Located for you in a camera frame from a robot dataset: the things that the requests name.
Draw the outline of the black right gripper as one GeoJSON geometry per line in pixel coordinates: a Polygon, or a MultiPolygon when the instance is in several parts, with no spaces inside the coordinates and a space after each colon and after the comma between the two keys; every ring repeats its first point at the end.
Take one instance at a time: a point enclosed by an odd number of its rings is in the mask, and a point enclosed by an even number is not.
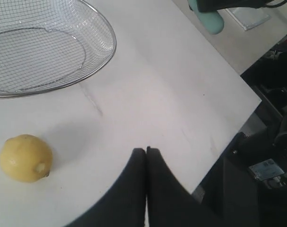
{"type": "Polygon", "coordinates": [[[272,0],[197,0],[197,7],[200,12],[214,12],[229,8],[277,8],[287,3],[287,0],[270,5],[272,0]]]}

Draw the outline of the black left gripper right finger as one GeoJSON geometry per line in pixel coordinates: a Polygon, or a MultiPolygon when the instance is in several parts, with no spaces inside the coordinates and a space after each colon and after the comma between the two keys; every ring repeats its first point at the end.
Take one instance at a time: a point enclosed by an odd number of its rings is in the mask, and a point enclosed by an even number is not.
{"type": "Polygon", "coordinates": [[[146,170],[150,227],[219,226],[219,218],[200,205],[178,182],[159,149],[147,147],[146,170]]]}

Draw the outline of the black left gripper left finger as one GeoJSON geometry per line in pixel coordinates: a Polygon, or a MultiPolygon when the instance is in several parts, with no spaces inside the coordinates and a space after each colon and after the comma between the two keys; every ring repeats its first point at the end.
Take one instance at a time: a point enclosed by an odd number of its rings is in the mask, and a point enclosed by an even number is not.
{"type": "Polygon", "coordinates": [[[146,210],[146,153],[132,151],[115,183],[69,227],[143,227],[146,210]]]}

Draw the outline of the robot base with label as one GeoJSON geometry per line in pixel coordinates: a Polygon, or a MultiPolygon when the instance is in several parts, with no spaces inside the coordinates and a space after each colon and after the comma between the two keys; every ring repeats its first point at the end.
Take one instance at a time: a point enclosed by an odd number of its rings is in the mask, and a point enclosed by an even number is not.
{"type": "Polygon", "coordinates": [[[227,226],[287,227],[287,43],[242,77],[261,104],[192,195],[227,226]]]}

